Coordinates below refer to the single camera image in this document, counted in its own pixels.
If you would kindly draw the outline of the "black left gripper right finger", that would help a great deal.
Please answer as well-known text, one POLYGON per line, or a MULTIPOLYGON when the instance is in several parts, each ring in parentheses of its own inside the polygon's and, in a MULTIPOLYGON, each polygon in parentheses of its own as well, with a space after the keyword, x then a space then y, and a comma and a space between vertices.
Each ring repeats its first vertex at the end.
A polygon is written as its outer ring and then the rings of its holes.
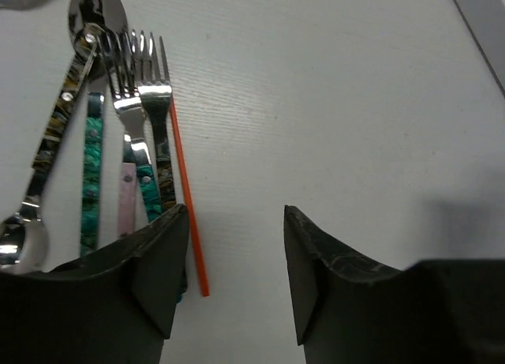
POLYGON ((297 344, 308 363, 501 363, 504 263, 424 260, 398 270, 284 209, 297 344))

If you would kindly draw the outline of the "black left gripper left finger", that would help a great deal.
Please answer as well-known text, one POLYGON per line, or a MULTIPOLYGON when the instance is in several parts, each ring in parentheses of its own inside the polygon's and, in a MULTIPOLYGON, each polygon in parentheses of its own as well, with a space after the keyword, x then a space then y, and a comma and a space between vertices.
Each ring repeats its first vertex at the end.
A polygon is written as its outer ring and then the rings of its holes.
POLYGON ((159 362, 188 244, 189 212, 176 205, 50 272, 2 274, 2 362, 159 362))

